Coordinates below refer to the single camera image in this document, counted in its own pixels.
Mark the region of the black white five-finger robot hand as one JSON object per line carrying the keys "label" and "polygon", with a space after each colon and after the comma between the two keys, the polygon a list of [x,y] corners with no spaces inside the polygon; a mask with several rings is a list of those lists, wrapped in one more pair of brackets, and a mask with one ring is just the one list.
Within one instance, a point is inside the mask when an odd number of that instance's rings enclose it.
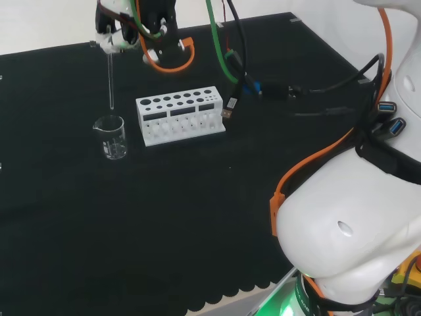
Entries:
{"label": "black white five-finger robot hand", "polygon": [[134,48],[139,32],[131,1],[98,0],[95,30],[95,41],[106,54]]}

